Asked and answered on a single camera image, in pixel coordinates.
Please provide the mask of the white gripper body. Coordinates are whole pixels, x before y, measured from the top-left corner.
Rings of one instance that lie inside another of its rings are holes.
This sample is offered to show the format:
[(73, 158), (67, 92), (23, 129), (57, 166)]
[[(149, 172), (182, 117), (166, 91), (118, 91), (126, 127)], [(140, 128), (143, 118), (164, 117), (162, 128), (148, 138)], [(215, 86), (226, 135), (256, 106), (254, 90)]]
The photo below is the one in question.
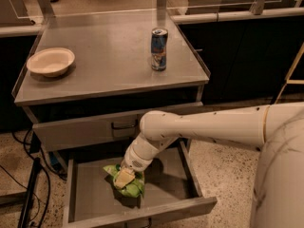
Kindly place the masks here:
[(129, 146), (122, 160), (122, 167), (134, 172), (143, 172), (156, 156), (156, 149), (153, 147)]

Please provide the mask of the yellow taped gripper finger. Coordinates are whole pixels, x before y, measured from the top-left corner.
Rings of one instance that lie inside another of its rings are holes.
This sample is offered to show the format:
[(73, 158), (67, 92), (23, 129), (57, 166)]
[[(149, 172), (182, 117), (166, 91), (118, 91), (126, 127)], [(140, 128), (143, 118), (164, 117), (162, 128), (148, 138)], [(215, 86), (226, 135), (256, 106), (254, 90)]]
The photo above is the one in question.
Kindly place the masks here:
[(135, 172), (128, 168), (122, 168), (114, 177), (114, 186), (118, 189), (124, 188), (135, 179)]

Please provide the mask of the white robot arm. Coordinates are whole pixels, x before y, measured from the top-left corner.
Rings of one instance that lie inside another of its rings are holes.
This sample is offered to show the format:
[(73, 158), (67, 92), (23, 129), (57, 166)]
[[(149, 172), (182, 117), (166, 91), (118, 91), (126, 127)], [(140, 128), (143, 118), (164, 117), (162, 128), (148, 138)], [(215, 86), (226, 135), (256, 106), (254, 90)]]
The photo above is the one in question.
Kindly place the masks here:
[(127, 148), (114, 186), (122, 189), (178, 138), (261, 149), (250, 228), (304, 228), (304, 103), (266, 104), (178, 115), (149, 111)]

